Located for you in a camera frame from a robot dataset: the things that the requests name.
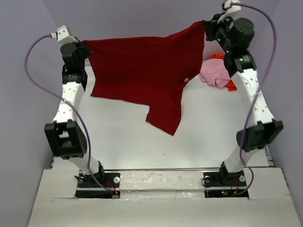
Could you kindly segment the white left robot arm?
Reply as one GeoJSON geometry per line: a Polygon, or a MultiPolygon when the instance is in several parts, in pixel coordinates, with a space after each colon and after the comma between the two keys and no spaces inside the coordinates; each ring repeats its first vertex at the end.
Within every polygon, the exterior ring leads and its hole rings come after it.
{"type": "Polygon", "coordinates": [[[89,137],[84,134],[84,126],[79,126],[78,109],[86,91],[88,76],[85,60],[91,55],[87,46],[76,41],[61,46],[62,99],[51,123],[44,127],[53,156],[73,163],[82,172],[77,179],[85,178],[95,187],[105,181],[102,164],[89,154],[89,137]]]}

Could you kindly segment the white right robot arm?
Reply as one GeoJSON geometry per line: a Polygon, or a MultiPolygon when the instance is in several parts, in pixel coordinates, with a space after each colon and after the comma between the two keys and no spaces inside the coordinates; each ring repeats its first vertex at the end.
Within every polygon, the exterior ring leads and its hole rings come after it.
{"type": "Polygon", "coordinates": [[[243,130],[236,134],[235,150],[222,162],[215,177],[222,185],[230,185],[240,177],[248,161],[277,137],[284,125],[274,118],[259,88],[257,66],[248,51],[254,37],[253,23],[243,17],[233,20],[216,14],[204,22],[204,27],[206,40],[217,41],[225,53],[224,66],[247,114],[243,130]]]}

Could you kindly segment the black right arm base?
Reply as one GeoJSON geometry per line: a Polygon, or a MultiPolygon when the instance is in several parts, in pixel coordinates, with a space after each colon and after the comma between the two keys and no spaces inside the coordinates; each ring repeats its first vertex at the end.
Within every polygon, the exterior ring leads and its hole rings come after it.
{"type": "Polygon", "coordinates": [[[205,188],[206,198],[249,198],[243,171],[231,174],[206,171],[203,172],[201,184],[205,188]]]}

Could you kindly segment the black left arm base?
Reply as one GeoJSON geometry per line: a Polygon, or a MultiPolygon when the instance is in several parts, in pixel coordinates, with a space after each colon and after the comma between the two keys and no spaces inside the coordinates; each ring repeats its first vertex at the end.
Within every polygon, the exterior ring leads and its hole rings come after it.
{"type": "Polygon", "coordinates": [[[75,197],[79,199],[119,199],[121,173],[105,171],[85,175],[82,171],[74,176],[77,180],[75,197]]]}

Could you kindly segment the dark red t shirt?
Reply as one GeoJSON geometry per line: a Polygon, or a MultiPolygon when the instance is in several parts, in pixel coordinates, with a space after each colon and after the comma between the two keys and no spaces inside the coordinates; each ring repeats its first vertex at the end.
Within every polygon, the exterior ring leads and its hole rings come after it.
{"type": "Polygon", "coordinates": [[[202,66],[204,36],[198,21],[166,37],[87,40],[95,76],[91,95],[147,105],[146,121],[174,135],[183,89],[202,66]]]}

